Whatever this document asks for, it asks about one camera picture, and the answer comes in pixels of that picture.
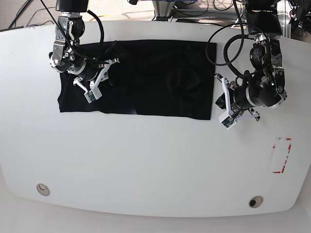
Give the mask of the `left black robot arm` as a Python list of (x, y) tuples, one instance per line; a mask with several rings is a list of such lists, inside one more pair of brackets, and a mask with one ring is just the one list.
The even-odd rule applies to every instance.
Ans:
[(240, 73), (232, 64), (228, 66), (242, 80), (242, 84), (233, 81), (227, 85), (234, 118), (253, 107), (278, 107), (287, 98), (277, 1), (245, 0), (243, 5), (248, 28), (246, 38), (255, 41), (249, 55), (255, 71)]

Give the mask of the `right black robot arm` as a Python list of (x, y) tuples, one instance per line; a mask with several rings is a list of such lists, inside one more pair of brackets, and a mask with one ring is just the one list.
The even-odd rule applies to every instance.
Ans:
[[(107, 62), (100, 60), (104, 44), (104, 27), (99, 17), (88, 8), (87, 0), (58, 0), (56, 11), (61, 16), (55, 21), (55, 41), (49, 54), (52, 68), (60, 73), (68, 73), (78, 77), (89, 89)], [(85, 23), (81, 13), (87, 12), (98, 22), (100, 40), (94, 51), (86, 51), (80, 47), (80, 37), (85, 32)]]

